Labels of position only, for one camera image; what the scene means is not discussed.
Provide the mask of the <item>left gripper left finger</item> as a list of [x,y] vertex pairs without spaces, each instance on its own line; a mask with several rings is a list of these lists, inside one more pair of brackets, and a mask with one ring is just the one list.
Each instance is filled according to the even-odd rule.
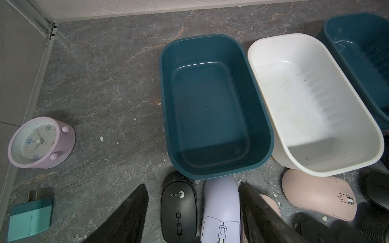
[[139,243],[142,239],[149,194],[139,185],[85,243]]

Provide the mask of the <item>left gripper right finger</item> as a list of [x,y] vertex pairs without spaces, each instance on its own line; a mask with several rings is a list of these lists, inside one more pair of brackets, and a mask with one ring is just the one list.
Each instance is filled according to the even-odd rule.
[[290,228],[257,190],[247,182],[239,186],[244,233],[249,243],[305,243]]

